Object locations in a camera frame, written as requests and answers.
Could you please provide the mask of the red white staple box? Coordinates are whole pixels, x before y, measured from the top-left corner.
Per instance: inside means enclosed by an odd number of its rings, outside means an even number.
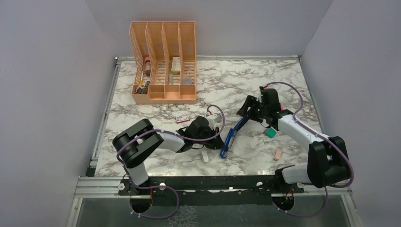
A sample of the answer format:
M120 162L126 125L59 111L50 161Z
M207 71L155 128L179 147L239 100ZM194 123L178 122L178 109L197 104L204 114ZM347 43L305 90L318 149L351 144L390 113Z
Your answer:
M190 116L188 114L182 114L175 117L176 123L188 122L190 120Z

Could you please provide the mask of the green white small box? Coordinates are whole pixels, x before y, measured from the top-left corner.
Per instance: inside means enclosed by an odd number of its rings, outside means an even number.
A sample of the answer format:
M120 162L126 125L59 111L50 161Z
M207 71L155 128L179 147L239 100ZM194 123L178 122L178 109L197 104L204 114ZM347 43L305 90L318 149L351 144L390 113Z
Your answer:
M173 57L171 62L171 73L173 75L181 74L181 59L180 57Z

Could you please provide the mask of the pink eraser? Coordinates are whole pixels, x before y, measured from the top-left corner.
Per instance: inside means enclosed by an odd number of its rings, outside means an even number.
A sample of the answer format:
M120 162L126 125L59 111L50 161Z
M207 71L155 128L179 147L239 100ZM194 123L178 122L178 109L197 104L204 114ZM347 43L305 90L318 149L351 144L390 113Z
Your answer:
M273 160L279 161L282 156L282 152L283 152L282 148L276 148L274 156L273 156Z

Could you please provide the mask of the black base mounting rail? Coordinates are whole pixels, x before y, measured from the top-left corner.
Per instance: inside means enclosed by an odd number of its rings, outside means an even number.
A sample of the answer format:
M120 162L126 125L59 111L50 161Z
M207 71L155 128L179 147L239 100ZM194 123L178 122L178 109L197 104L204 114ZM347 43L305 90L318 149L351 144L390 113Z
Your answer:
M153 206L271 205L273 196L304 191L296 184L282 184L273 175L151 176L141 189L124 178L118 190L135 203Z

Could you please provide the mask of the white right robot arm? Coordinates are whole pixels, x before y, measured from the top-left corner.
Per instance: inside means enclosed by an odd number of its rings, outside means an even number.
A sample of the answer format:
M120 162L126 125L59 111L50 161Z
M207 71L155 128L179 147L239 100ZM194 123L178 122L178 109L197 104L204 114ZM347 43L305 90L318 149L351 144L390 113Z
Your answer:
M285 192L294 183L305 183L317 188L334 186L344 180L353 180L345 142L341 137L329 137L309 128L294 113L282 109L277 90L261 89L261 98L247 96L237 111L246 122L265 121L276 131L280 131L307 151L307 163L288 166L276 170L273 187Z

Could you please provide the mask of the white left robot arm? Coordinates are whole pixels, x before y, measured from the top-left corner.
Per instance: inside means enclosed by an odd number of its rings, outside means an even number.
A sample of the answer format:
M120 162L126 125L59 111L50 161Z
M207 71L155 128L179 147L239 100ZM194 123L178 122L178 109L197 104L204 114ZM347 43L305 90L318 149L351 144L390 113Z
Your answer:
M137 194L148 190L148 173L144 161L158 148L176 153L192 149L200 144L216 150L225 147L219 128L211 119L198 116L189 126L176 131L156 129L149 119L142 119L113 139L117 159L124 164L131 178L131 188Z

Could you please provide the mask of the orange plastic desk organizer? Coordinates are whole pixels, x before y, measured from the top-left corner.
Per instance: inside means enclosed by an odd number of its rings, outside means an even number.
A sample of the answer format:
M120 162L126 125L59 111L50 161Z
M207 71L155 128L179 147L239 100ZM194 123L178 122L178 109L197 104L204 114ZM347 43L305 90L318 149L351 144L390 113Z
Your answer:
M133 21L129 36L136 63L131 95L137 104L195 104L197 99L196 23L194 21ZM144 75L144 60L150 57L151 75ZM181 59L181 74L171 73L173 57ZM183 77L194 84L182 85ZM135 94L150 80L147 93Z

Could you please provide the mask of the black label card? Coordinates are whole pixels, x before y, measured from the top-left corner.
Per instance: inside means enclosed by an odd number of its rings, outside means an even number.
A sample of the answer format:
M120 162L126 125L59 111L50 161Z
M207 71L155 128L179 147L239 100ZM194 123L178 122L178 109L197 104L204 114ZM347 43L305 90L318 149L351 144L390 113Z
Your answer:
M139 86L136 88L135 94L137 94L137 95L144 95L144 94L146 94L146 93L147 93L147 90L148 90L148 87L149 87L150 84L151 84L151 81L150 81L150 80L146 80L144 84L139 85Z

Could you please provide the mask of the small white stapler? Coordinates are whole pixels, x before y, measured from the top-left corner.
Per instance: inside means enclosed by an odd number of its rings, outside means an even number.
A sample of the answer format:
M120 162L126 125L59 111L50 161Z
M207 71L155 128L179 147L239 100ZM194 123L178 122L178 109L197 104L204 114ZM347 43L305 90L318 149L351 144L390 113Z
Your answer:
M208 152L206 150L201 151L202 160L204 163L209 162Z

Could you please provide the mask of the clear tape roll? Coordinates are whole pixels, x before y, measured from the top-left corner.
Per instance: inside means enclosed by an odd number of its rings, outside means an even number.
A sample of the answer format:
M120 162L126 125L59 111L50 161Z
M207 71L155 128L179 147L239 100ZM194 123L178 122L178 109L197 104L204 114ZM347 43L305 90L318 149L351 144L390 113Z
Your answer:
M182 85L192 85L194 84L193 79L191 77L183 77L181 80Z

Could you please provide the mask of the green eraser block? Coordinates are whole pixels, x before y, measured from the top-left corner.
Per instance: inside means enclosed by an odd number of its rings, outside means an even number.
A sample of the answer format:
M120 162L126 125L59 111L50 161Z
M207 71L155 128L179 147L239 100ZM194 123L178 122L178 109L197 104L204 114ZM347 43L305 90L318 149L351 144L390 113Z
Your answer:
M277 134L276 130L272 127L266 128L263 132L264 135L266 135L269 138L274 138Z

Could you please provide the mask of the blue stapler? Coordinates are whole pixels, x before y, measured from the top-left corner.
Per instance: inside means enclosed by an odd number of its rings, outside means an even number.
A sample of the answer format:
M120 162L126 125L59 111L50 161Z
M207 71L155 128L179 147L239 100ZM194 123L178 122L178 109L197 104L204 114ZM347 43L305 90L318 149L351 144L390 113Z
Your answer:
M227 134L227 137L225 139L225 147L221 149L220 151L220 157L225 159L230 155L230 152L233 147L233 143L235 140L235 137L239 130L248 122L249 118L248 117L242 117L237 124L231 128Z

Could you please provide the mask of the pink glue stick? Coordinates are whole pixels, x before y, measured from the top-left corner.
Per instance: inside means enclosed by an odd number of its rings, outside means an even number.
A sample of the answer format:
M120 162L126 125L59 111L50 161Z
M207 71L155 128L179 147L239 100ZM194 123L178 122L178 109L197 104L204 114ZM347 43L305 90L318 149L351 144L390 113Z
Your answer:
M144 60L144 66L145 66L144 75L145 75L146 77L150 77L150 75L151 75L151 61L150 61L150 57L146 57L146 58L145 58L145 60Z

